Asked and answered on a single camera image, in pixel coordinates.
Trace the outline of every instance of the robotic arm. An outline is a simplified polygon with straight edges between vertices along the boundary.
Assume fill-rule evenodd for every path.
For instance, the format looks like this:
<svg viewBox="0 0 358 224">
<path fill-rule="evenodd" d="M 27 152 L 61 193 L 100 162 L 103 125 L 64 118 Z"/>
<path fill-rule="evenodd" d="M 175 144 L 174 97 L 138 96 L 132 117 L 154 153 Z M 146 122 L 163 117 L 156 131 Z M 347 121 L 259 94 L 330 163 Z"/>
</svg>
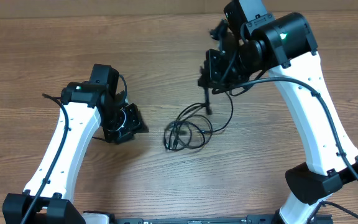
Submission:
<svg viewBox="0 0 358 224">
<path fill-rule="evenodd" d="M 306 19 L 299 13 L 274 19 L 261 0 L 233 0 L 224 9 L 222 20 L 211 37 L 219 41 L 219 51 L 206 53 L 204 68 L 198 81 L 206 92 L 207 113 L 209 91 L 222 93 L 252 85 L 250 76 L 259 70 L 258 80 L 268 70 L 276 82 L 305 147 L 306 162 L 287 171 L 285 177 L 291 194 L 274 217 L 274 223 L 306 223 L 319 202 L 326 200 L 358 175 L 358 150 L 342 127 L 321 71 L 317 43 Z M 326 111 L 320 101 L 303 85 L 283 82 L 291 78 L 314 88 L 326 103 L 343 151 L 333 136 Z"/>
<path fill-rule="evenodd" d="M 124 82 L 125 91 L 116 94 L 119 77 Z M 135 104 L 128 104 L 126 96 L 123 76 L 109 65 L 94 65 L 88 82 L 69 83 L 63 89 L 60 99 L 65 110 L 60 110 L 55 133 L 41 164 L 23 193 L 8 194 L 4 201 L 2 212 L 7 224 L 23 223 L 27 213 L 25 223 L 85 223 L 73 206 L 74 188 L 93 134 L 102 126 L 105 141 L 119 144 L 132 139 L 135 133 L 148 131 L 140 111 Z M 60 155 L 53 164 L 65 132 L 65 112 L 68 131 Z M 38 197 L 37 192 L 50 167 L 52 173 Z M 47 213 L 38 213 L 43 208 Z M 98 214 L 86 217 L 108 219 Z"/>
</svg>

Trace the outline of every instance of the wooden surface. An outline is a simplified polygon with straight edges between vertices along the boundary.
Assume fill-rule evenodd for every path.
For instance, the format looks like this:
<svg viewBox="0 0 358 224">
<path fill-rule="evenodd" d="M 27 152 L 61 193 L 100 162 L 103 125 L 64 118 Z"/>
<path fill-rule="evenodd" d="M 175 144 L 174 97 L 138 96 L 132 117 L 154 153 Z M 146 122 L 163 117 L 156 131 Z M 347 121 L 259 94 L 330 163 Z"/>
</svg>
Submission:
<svg viewBox="0 0 358 224">
<path fill-rule="evenodd" d="M 0 0 L 0 19 L 223 13 L 231 0 Z M 358 0 L 263 0 L 278 11 L 358 10 Z"/>
<path fill-rule="evenodd" d="M 358 147 L 358 11 L 306 12 L 319 43 L 326 84 L 348 136 Z M 234 99 L 234 118 L 200 151 L 166 152 L 166 124 L 203 99 L 197 87 L 208 35 L 221 14 L 0 20 L 0 223 L 8 192 L 20 193 L 39 165 L 59 95 L 89 79 L 94 63 L 126 78 L 148 134 L 120 146 L 92 140 L 75 189 L 79 211 L 117 217 L 243 217 L 273 213 L 289 188 L 285 171 L 304 162 L 300 137 L 273 84 Z M 212 98 L 216 127 L 229 116 L 225 96 Z M 358 213 L 358 184 L 331 199 Z M 324 208 L 338 223 L 354 223 Z"/>
</svg>

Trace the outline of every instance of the wooden table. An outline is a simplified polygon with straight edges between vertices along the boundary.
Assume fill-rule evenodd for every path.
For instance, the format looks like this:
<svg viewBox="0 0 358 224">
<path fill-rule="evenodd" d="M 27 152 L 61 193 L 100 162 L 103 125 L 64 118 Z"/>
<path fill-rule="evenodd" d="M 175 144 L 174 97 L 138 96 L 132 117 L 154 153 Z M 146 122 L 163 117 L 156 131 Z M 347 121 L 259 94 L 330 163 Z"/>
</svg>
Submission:
<svg viewBox="0 0 358 224">
<path fill-rule="evenodd" d="M 0 20 L 0 223 L 6 194 L 23 190 L 55 129 L 58 108 L 41 93 L 59 95 L 67 83 L 89 79 L 94 63 L 124 74 L 129 99 L 142 110 L 150 132 L 119 146 L 91 141 L 75 189 L 79 211 L 189 218 L 280 208 L 290 192 L 285 171 L 305 155 L 273 84 L 235 98 L 233 121 L 202 150 L 167 152 L 162 146 L 165 125 L 203 100 L 198 70 L 205 51 L 216 46 L 208 29 L 222 16 Z M 305 16 L 339 117 L 358 147 L 358 11 Z M 212 103 L 218 127 L 229 116 L 229 102 L 218 95 Z M 331 200 L 358 213 L 358 183 L 347 184 Z M 333 214 L 338 223 L 355 221 L 331 207 L 321 213 Z"/>
</svg>

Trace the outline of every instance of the wall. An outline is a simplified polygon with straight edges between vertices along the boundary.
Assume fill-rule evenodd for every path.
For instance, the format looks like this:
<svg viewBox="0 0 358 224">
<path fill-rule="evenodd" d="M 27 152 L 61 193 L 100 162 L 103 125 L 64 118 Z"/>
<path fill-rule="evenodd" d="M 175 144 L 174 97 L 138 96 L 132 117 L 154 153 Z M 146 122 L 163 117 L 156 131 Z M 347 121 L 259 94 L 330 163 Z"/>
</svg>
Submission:
<svg viewBox="0 0 358 224">
<path fill-rule="evenodd" d="M 0 19 L 222 13 L 230 0 L 0 0 Z M 269 11 L 358 10 L 358 0 L 264 0 Z"/>
</svg>

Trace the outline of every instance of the green light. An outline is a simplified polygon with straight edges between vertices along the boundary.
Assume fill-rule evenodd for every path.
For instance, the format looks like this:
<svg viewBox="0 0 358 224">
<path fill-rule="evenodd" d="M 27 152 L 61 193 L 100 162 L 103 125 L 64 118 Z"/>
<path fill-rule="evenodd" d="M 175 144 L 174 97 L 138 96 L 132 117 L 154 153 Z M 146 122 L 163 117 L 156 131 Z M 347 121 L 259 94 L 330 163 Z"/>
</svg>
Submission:
<svg viewBox="0 0 358 224">
<path fill-rule="evenodd" d="M 283 40 L 283 39 L 285 39 L 285 38 L 287 37 L 287 34 L 286 34 L 286 33 L 282 33 L 282 34 L 280 34 L 280 37 L 281 37 L 281 39 Z"/>
</svg>

